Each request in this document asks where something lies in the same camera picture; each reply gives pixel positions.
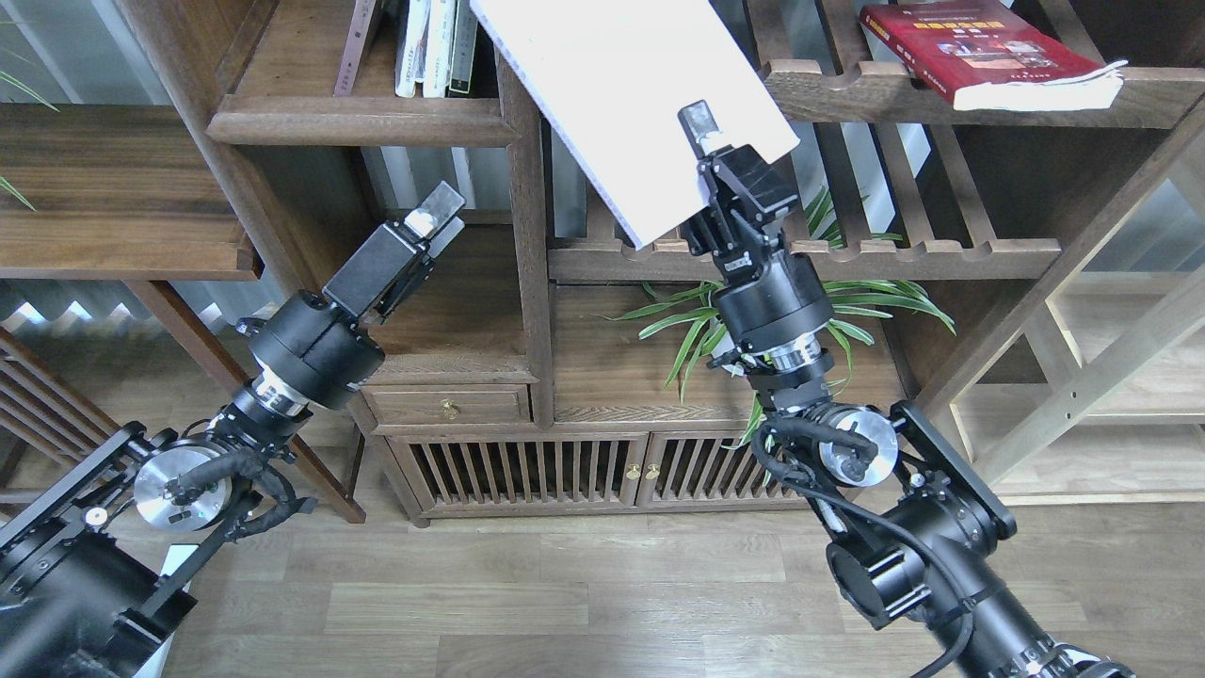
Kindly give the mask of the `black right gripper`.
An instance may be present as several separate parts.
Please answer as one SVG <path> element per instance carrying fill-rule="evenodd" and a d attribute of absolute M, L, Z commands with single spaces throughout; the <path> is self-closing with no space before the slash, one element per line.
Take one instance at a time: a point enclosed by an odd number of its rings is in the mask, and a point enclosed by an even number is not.
<path fill-rule="evenodd" d="M 684 222 L 684 240 L 694 257 L 712 257 L 722 276 L 715 307 L 731 355 L 748 373 L 825 373 L 831 356 L 817 334 L 831 320 L 831 303 L 813 264 L 790 254 L 778 230 L 799 194 L 753 147 L 725 146 L 706 100 L 682 107 L 677 120 L 707 197 Z"/>

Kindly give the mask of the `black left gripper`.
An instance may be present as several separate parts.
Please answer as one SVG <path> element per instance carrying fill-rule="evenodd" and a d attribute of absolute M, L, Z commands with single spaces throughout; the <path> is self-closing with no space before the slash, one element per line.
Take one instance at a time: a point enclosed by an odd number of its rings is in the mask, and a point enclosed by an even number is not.
<path fill-rule="evenodd" d="M 458 212 L 465 204 L 440 182 L 402 222 L 380 224 L 319 295 L 300 289 L 268 320 L 247 318 L 249 350 L 260 366 L 249 387 L 258 402 L 272 412 L 343 407 L 384 361 L 362 322 L 370 314 L 384 320 L 427 279 L 433 257 L 463 231 Z"/>

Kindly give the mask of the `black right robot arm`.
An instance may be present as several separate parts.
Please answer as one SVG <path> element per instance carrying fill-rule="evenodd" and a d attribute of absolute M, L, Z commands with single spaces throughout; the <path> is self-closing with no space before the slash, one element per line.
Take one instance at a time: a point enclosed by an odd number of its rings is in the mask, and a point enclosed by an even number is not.
<path fill-rule="evenodd" d="M 921 676 L 956 665 L 968 677 L 1129 677 L 1118 661 L 1054 639 L 987 559 L 1016 533 L 991 493 L 913 403 L 887 413 L 840 403 L 825 384 L 817 334 L 831 303 L 812 263 L 770 232 L 799 196 L 748 145 L 721 135 L 705 102 L 678 114 L 707 205 L 684 230 L 723 276 L 717 309 L 766 419 L 750 452 L 783 488 L 809 499 L 830 537 L 827 565 L 872 627 L 921 621 L 942 653 Z"/>

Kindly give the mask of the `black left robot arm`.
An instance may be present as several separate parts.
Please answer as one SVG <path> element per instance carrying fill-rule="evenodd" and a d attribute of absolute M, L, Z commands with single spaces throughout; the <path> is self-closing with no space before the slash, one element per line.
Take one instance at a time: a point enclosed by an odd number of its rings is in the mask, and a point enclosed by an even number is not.
<path fill-rule="evenodd" d="M 464 197 L 437 185 L 388 220 L 319 295 L 296 291 L 263 320 L 243 318 L 259 375 L 199 434 L 133 421 L 2 527 L 2 674 L 130 677 L 169 639 L 195 600 L 188 584 L 221 546 L 280 526 L 317 499 L 296 496 L 274 460 L 310 420 L 337 409 L 383 364 L 362 322 L 384 322 L 462 231 Z M 158 574 L 108 535 L 129 505 L 152 526 L 207 529 L 174 574 Z"/>

